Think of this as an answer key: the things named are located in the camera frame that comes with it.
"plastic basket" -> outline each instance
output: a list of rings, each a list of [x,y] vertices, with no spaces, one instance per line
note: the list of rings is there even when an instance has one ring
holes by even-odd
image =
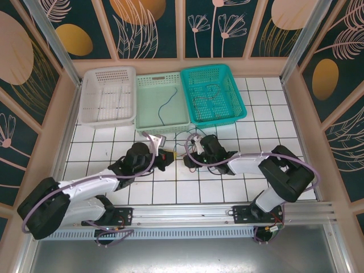
[[[133,67],[89,70],[81,89],[78,121],[95,129],[129,126],[137,113]]]
[[[179,72],[138,76],[136,84],[135,129],[139,134],[142,131],[168,134],[188,130],[188,109]],[[159,109],[164,126],[158,116]]]
[[[246,117],[230,68],[206,65],[181,71],[191,122],[198,128],[228,125]]]

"metal floor panel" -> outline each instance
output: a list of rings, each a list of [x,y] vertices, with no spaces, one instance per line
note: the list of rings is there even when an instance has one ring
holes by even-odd
[[[287,226],[269,245],[251,238],[40,241],[32,273],[329,273],[335,272],[322,226]]]

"basket handle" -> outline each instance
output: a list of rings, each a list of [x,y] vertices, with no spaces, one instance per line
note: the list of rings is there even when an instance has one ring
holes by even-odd
[[[153,77],[152,80],[164,80],[166,77],[162,76],[162,77]]]

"blue wire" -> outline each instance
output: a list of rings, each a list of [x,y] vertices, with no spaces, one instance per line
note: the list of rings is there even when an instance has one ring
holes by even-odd
[[[172,95],[172,97],[171,98],[169,98],[169,100],[165,103],[165,104],[163,104],[160,108],[159,108],[159,110],[158,110],[158,117],[159,117],[159,119],[160,119],[160,121],[162,122],[162,124],[163,124],[163,126],[165,126],[165,124],[164,124],[164,122],[163,122],[163,120],[162,120],[162,118],[160,117],[160,110],[162,109],[162,107],[164,106],[164,105],[166,105],[166,104],[168,104],[170,101],[171,101],[171,99],[175,96],[175,94],[177,94],[177,88],[175,87],[175,89],[176,89],[176,91],[175,91],[175,93]]]

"white plastic basket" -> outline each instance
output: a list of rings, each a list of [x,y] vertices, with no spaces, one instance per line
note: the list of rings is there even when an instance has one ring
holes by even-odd
[[[78,121],[95,129],[130,126],[137,114],[134,67],[89,70],[81,89]]]

